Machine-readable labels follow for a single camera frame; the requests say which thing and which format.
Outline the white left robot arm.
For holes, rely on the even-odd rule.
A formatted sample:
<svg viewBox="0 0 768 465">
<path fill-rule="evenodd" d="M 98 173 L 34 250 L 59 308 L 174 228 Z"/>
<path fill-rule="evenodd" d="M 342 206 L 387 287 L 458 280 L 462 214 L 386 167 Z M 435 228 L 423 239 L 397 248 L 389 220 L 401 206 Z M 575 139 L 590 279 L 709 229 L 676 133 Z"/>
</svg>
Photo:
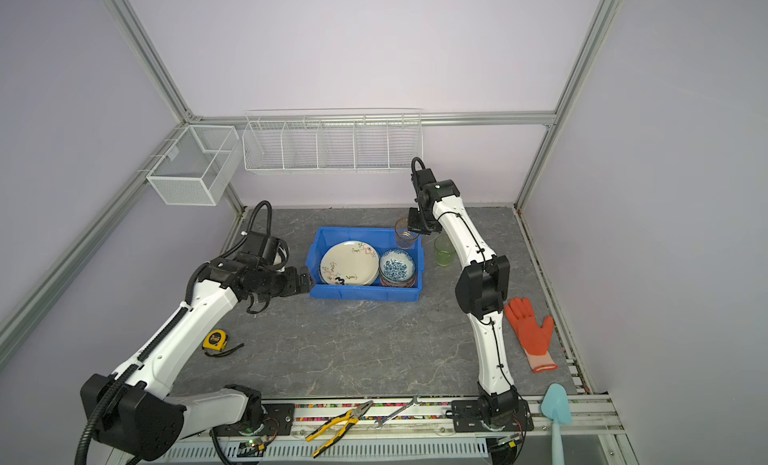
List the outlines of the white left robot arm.
<svg viewBox="0 0 768 465">
<path fill-rule="evenodd" d="M 154 461 L 178 440 L 234 425 L 259 431 L 268 416 L 259 391 L 227 385 L 219 391 L 173 399 L 173 385 L 214 326 L 238 304 L 268 308 L 275 298 L 307 294 L 314 281 L 307 268 L 288 263 L 287 243 L 267 222 L 249 220 L 237 243 L 192 273 L 182 302 L 152 337 L 108 375 L 94 374 L 80 397 L 87 416 L 74 461 L 84 464 L 92 442 Z"/>
</svg>

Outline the blue white patterned bowl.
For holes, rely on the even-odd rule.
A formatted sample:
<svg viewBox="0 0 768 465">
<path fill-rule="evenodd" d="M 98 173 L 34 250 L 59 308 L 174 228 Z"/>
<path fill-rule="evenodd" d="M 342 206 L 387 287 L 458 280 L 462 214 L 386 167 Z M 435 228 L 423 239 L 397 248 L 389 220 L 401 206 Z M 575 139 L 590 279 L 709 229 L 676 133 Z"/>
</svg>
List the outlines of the blue white patterned bowl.
<svg viewBox="0 0 768 465">
<path fill-rule="evenodd" d="M 379 275 L 383 286 L 410 288 L 417 278 L 416 262 L 404 250 L 387 250 L 380 258 Z"/>
</svg>

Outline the cream floral plate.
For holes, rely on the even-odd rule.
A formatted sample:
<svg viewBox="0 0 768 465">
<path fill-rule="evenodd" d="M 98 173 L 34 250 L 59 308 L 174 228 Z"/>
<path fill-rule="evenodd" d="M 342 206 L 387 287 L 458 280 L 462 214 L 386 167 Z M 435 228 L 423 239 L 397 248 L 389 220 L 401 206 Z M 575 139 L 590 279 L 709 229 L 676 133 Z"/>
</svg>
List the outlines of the cream floral plate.
<svg viewBox="0 0 768 465">
<path fill-rule="evenodd" d="M 346 241 L 332 246 L 319 265 L 320 278 L 325 284 L 337 286 L 368 286 L 379 275 L 378 252 L 361 241 Z"/>
</svg>

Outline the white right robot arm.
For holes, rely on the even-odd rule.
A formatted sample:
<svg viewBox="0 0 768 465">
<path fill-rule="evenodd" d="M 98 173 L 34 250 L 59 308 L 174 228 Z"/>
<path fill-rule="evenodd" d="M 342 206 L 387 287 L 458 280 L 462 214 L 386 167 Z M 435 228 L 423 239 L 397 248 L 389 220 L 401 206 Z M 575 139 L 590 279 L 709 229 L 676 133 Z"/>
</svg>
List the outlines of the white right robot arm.
<svg viewBox="0 0 768 465">
<path fill-rule="evenodd" d="M 423 160 L 411 160 L 416 206 L 409 210 L 408 229 L 420 235 L 445 235 L 462 267 L 456 301 L 467 315 L 476 345 L 479 419 L 492 430 L 513 420 L 522 399 L 512 377 L 502 332 L 508 296 L 509 260 L 482 239 L 451 180 L 439 181 Z"/>
</svg>

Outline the green glass cup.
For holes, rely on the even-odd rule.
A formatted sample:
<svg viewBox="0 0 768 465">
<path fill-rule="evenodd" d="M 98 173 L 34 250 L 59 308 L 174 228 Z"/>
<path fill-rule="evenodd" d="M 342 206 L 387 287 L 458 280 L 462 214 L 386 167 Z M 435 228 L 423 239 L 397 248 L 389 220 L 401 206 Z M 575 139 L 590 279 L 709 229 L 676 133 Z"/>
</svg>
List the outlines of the green glass cup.
<svg viewBox="0 0 768 465">
<path fill-rule="evenodd" d="M 446 234 L 440 234 L 433 242 L 435 262 L 438 266 L 447 268 L 455 258 L 455 249 Z"/>
</svg>

